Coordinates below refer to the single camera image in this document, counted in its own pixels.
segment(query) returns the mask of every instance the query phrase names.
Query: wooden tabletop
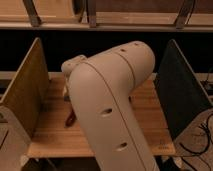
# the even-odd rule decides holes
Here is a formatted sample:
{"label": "wooden tabletop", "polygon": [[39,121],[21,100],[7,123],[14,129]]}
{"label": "wooden tabletop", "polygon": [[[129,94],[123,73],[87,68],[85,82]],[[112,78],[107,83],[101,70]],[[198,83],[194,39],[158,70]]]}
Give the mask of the wooden tabletop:
{"label": "wooden tabletop", "polygon": [[[51,79],[37,128],[28,149],[30,158],[91,157],[94,156],[78,123],[65,127],[72,109],[63,100],[64,79]],[[154,155],[173,155],[171,140],[154,84],[146,81],[131,95],[135,116]]]}

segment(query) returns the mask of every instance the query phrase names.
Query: screw hole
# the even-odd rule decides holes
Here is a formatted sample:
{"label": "screw hole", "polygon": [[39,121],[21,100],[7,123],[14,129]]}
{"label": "screw hole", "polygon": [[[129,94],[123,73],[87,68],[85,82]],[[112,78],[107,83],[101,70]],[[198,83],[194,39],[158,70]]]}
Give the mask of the screw hole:
{"label": "screw hole", "polygon": [[129,96],[129,102],[132,103],[132,97],[131,96]]}
{"label": "screw hole", "polygon": [[108,108],[108,109],[105,109],[101,112],[101,115],[103,117],[106,117],[106,116],[109,116],[110,114],[112,113],[112,109],[111,108]]}
{"label": "screw hole", "polygon": [[127,143],[124,142],[116,148],[116,151],[123,151],[126,147],[127,147]]}

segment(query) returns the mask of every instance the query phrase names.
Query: wire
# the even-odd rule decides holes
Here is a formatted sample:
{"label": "wire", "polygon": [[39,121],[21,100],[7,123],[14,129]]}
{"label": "wire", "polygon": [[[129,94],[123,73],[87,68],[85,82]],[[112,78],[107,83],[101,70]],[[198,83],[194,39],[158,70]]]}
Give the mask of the wire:
{"label": "wire", "polygon": [[188,161],[186,161],[184,158],[182,158],[183,162],[186,163],[189,167],[191,167],[194,171],[197,171],[197,169],[192,166]]}
{"label": "wire", "polygon": [[207,165],[207,167],[209,168],[209,170],[211,171],[211,166],[209,165],[209,163],[207,163],[201,156],[198,156],[198,158]]}
{"label": "wire", "polygon": [[213,144],[212,135],[211,135],[211,130],[210,130],[210,128],[209,128],[209,122],[210,122],[210,119],[211,119],[212,116],[213,116],[213,112],[212,112],[211,115],[209,115],[208,118],[206,119],[206,127],[208,128],[208,131],[209,131],[210,141],[211,141],[211,143]]}
{"label": "wire", "polygon": [[195,156],[198,156],[198,155],[202,155],[203,153],[205,153],[206,151],[208,151],[209,149],[209,146],[210,146],[210,142],[211,142],[211,137],[209,135],[209,131],[206,129],[206,127],[204,125],[201,125],[199,126],[200,129],[203,129],[206,133],[206,136],[207,136],[207,144],[205,146],[205,148],[201,151],[192,151],[190,150],[189,148],[187,148],[185,145],[183,145],[183,143],[179,143],[180,146],[187,152],[191,153],[191,154],[194,154]]}

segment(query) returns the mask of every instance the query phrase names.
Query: wooden panel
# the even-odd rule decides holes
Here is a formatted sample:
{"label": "wooden panel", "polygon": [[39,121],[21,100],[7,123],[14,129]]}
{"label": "wooden panel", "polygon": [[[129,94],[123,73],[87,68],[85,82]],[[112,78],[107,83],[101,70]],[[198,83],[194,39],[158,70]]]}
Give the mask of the wooden panel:
{"label": "wooden panel", "polygon": [[[70,114],[71,104],[63,101],[63,85],[63,77],[51,80],[43,111],[40,114],[34,137],[28,149],[29,157],[94,156],[77,121],[73,126],[65,128],[65,121]],[[142,87],[135,90],[132,98],[136,118],[144,131],[153,154],[174,154],[174,146],[160,104],[153,100],[157,96],[152,81],[145,82]],[[140,106],[138,102],[140,98],[148,101],[151,99],[154,102],[150,103],[150,106],[147,102],[141,103]]]}
{"label": "wooden panel", "polygon": [[[150,24],[173,26],[178,13],[97,12],[99,24]],[[189,26],[213,25],[213,14],[192,14]]]}
{"label": "wooden panel", "polygon": [[17,134],[16,130],[9,124],[8,130],[7,137],[0,149],[0,170],[20,171],[20,158],[23,154],[26,154],[27,146],[23,139]]}
{"label": "wooden panel", "polygon": [[[178,13],[183,0],[99,0],[99,12]],[[196,0],[196,13],[213,13],[212,0]]]}
{"label": "wooden panel", "polygon": [[37,38],[0,101],[2,114],[7,121],[15,127],[20,123],[30,137],[34,132],[48,83],[42,45]]}
{"label": "wooden panel", "polygon": [[[74,13],[72,0],[34,0],[36,11],[43,22],[78,22],[83,10],[84,0],[81,1],[81,10]],[[22,0],[0,1],[0,21],[29,21]]]}

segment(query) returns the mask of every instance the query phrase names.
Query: dark panel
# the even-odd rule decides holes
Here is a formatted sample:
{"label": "dark panel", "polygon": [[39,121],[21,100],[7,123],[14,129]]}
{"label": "dark panel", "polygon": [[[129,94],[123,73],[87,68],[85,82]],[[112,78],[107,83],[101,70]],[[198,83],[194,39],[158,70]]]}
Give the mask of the dark panel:
{"label": "dark panel", "polygon": [[173,139],[200,112],[212,107],[205,90],[174,40],[168,43],[155,85]]}
{"label": "dark panel", "polygon": [[172,38],[195,72],[207,72],[213,65],[213,33],[0,30],[0,70],[15,71],[37,36],[42,39],[49,71],[60,71],[62,62],[76,55],[91,56],[133,40],[144,41],[153,49],[157,69]]}

